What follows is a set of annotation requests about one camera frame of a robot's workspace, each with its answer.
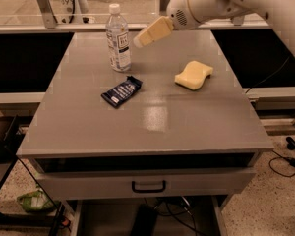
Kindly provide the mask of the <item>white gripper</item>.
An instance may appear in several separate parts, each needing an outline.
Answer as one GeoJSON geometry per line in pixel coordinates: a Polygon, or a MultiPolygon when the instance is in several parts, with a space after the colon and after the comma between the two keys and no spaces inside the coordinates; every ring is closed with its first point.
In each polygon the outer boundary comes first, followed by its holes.
{"type": "Polygon", "coordinates": [[[136,47],[142,48],[170,35],[177,30],[195,29],[200,24],[201,0],[170,0],[166,13],[142,29],[134,38],[136,47]]]}

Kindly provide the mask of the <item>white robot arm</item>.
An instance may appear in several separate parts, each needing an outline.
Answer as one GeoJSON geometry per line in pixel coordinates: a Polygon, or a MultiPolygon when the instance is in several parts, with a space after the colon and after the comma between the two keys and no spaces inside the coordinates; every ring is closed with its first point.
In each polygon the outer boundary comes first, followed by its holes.
{"type": "Polygon", "coordinates": [[[141,48],[174,30],[193,30],[215,19],[258,14],[295,57],[295,0],[170,0],[166,14],[134,38],[141,48]]]}

